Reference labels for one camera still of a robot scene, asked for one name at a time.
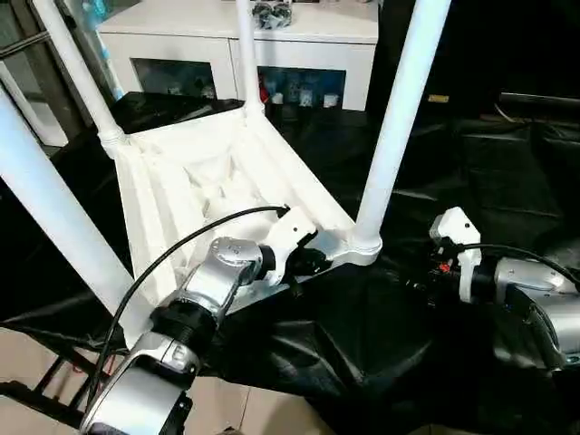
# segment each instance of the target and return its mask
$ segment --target tile floor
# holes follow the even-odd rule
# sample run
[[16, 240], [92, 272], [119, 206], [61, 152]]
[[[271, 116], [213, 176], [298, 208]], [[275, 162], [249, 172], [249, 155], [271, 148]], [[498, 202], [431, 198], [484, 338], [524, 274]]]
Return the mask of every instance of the tile floor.
[[[21, 333], [0, 330], [0, 382], [17, 380], [34, 387], [55, 355]], [[85, 375], [66, 363], [51, 382], [46, 395], [58, 394], [67, 403], [81, 386]], [[214, 435], [227, 427], [244, 435], [333, 435], [301, 397], [198, 378], [189, 397], [194, 409], [186, 423], [186, 433]], [[4, 435], [71, 435], [75, 431], [15, 401], [0, 397], [0, 427]], [[444, 428], [425, 427], [412, 435], [467, 435]]]

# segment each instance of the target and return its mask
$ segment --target table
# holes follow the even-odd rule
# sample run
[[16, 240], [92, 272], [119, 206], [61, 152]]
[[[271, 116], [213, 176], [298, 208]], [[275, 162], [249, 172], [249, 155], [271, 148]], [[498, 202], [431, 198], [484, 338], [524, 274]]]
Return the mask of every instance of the table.
[[[112, 112], [134, 132], [207, 104], [130, 93]], [[211, 111], [238, 105], [210, 103]], [[266, 115], [354, 216], [380, 120], [290, 106], [268, 106]], [[95, 131], [73, 140], [53, 162], [128, 265], [114, 165]], [[490, 243], [546, 251], [573, 240], [579, 165], [580, 133], [571, 128], [419, 118], [378, 261], [342, 266], [230, 316], [205, 374], [304, 395], [339, 434], [407, 433], [428, 422], [492, 433], [560, 433], [578, 419], [578, 371], [546, 376], [525, 330], [499, 307], [432, 309], [404, 284], [423, 273], [430, 223], [452, 206], [463, 207]], [[5, 188], [1, 205], [5, 252], [13, 253], [5, 260], [11, 290], [2, 319], [20, 317], [9, 326], [43, 338], [65, 334], [61, 342], [98, 349], [108, 314]]]

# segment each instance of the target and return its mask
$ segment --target glass cabinet door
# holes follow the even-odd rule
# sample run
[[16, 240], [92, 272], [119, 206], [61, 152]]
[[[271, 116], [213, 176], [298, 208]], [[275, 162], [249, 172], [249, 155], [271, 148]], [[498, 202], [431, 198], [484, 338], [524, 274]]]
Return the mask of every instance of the glass cabinet door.
[[302, 107], [341, 107], [345, 71], [258, 67], [262, 100]]
[[144, 92], [216, 98], [209, 62], [131, 59]]

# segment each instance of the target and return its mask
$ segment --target white frame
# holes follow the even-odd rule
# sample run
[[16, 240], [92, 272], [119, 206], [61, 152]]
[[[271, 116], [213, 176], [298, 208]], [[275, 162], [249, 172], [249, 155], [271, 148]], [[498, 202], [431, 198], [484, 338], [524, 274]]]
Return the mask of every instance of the white frame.
[[[415, 3], [356, 225], [343, 247], [344, 262], [370, 264], [381, 250], [382, 220], [450, 2], [417, 0]], [[51, 0], [34, 0], [34, 6], [95, 121], [102, 146], [111, 155], [121, 147], [128, 147], [127, 136], [113, 119], [56, 5]], [[248, 126], [255, 124], [269, 137], [278, 138], [279, 134], [264, 117], [263, 105], [259, 100], [249, 0], [237, 0], [237, 17], [247, 93], [243, 109], [245, 123]], [[290, 147], [279, 147], [279, 151], [282, 150], [287, 158], [297, 159], [297, 168], [307, 171]], [[314, 177], [310, 172], [305, 174], [307, 177], [304, 179], [295, 173], [293, 175], [298, 177], [297, 183], [303, 184], [308, 177]], [[107, 309], [115, 312], [129, 286], [130, 276], [50, 161], [38, 149], [34, 136], [3, 92], [0, 92], [0, 176]], [[306, 181], [306, 184], [318, 187], [315, 182]], [[132, 335], [126, 335], [130, 347], [135, 343], [135, 334], [145, 330], [150, 314], [150, 307], [140, 302], [142, 300], [137, 294], [121, 317], [121, 326], [128, 335]]]
[[[237, 79], [238, 97], [244, 100], [241, 85], [239, 41], [229, 40]], [[345, 71], [343, 109], [364, 111], [371, 82], [374, 45], [362, 43], [304, 43], [295, 41], [255, 41], [258, 66]]]
[[237, 97], [236, 81], [225, 38], [152, 34], [101, 34], [123, 93], [142, 92], [131, 59], [209, 63], [220, 100]]

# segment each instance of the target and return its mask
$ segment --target black plastic sheet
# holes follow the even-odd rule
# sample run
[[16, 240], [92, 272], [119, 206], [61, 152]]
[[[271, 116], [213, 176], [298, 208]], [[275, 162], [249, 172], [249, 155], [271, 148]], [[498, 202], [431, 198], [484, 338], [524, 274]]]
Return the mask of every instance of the black plastic sheet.
[[[114, 114], [131, 132], [176, 121], [204, 104], [130, 94]], [[235, 105], [216, 102], [213, 109]], [[290, 107], [266, 113], [354, 217], [380, 120]], [[404, 284], [425, 273], [430, 224], [450, 207], [463, 207], [485, 242], [546, 251], [574, 240], [579, 153], [580, 133], [571, 128], [418, 120], [378, 261], [342, 266], [228, 317], [205, 374], [304, 395], [337, 433], [406, 433], [426, 422], [490, 433], [565, 433], [578, 413], [570, 399], [577, 373], [543, 371], [526, 329], [500, 307], [435, 309]], [[94, 132], [54, 163], [128, 264], [114, 166]], [[14, 329], [66, 334], [77, 340], [71, 343], [98, 348], [108, 314], [6, 189], [1, 204], [5, 252], [14, 254], [5, 260], [12, 284], [0, 318], [12, 318]], [[79, 304], [46, 311], [74, 298]]]

